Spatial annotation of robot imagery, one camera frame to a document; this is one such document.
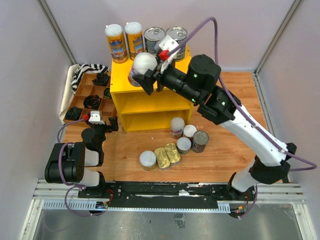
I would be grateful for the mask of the red white can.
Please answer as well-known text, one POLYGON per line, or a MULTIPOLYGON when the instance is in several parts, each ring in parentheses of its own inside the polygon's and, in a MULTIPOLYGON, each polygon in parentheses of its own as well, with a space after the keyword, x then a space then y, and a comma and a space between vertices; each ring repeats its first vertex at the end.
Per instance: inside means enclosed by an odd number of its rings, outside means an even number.
POLYGON ((147 70, 154 70, 158 62, 156 58, 148 53, 141 52, 139 53, 133 61, 130 72, 128 74, 128 81, 134 87, 139 87, 140 84, 134 80, 133 76, 135 75, 144 75, 147 70))
POLYGON ((185 121, 181 117, 174 117, 170 122, 170 135, 174 139, 178 139, 183 135, 185 121))

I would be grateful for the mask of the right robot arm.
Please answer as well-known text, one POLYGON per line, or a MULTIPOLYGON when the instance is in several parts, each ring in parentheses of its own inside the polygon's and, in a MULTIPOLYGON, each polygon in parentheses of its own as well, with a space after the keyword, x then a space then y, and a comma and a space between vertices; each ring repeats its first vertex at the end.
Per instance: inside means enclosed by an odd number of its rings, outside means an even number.
POLYGON ((255 153, 253 163, 230 177, 226 186, 230 199, 238 200, 254 185, 271 185, 288 175, 288 160, 296 145, 277 140, 249 115, 236 96, 217 86, 221 68, 210 57, 192 57, 186 73, 172 64, 161 71, 165 63, 158 58, 155 63, 132 75, 148 95, 154 91, 154 83, 158 92, 164 87, 176 92, 198 106, 197 111, 205 119, 233 133, 255 153))

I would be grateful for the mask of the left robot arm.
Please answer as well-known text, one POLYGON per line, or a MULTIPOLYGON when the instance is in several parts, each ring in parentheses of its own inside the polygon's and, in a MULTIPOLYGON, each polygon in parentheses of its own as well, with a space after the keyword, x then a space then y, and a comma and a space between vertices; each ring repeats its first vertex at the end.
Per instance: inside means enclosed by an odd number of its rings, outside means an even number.
POLYGON ((99 111, 92 111, 66 123, 57 133, 57 143, 44 170, 45 181, 77 188, 80 198, 113 197, 113 187, 106 183, 103 173, 90 167, 100 167, 104 163, 103 143, 106 134, 118 130, 118 117, 109 117, 106 122, 99 111), (82 122, 87 128, 81 133, 81 141, 61 142, 60 133, 64 128, 82 122))

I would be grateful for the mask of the blue yellow can white lid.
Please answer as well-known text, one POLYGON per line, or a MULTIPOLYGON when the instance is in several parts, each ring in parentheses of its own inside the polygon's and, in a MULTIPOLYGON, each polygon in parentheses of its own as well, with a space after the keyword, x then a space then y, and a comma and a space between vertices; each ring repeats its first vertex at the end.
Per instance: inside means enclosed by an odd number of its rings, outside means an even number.
POLYGON ((134 60, 139 53, 145 51, 142 25, 138 22, 128 22, 124 30, 129 56, 131 60, 134 60))

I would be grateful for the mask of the yellow shelf cabinet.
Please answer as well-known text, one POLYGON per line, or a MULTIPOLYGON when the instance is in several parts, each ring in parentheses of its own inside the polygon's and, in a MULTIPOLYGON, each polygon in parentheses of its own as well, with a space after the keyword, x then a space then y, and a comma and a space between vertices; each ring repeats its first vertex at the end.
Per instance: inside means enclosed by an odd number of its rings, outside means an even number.
POLYGON ((125 132, 169 129, 171 120, 180 117, 188 124, 193 104, 168 88, 147 95, 132 86, 128 74, 133 61, 111 64, 110 93, 125 132))

